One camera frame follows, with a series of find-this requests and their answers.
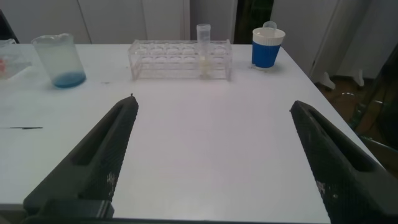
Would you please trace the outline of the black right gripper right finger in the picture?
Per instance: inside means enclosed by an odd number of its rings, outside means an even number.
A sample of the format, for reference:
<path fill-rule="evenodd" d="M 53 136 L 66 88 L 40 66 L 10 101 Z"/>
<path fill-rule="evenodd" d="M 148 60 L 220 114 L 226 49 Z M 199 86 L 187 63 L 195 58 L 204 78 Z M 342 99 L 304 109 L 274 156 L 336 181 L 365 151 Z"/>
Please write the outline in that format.
<path fill-rule="evenodd" d="M 397 223 L 397 179 L 314 107 L 290 112 L 332 223 Z"/>

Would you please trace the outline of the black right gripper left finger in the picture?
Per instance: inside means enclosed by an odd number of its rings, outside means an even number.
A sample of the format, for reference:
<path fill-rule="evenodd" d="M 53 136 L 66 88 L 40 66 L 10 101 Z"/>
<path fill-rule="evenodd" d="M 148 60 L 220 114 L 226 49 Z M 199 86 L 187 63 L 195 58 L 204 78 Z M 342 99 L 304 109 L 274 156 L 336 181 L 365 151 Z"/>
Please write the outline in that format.
<path fill-rule="evenodd" d="M 24 199 L 24 223 L 111 218 L 114 191 L 139 105 L 117 102 Z"/>

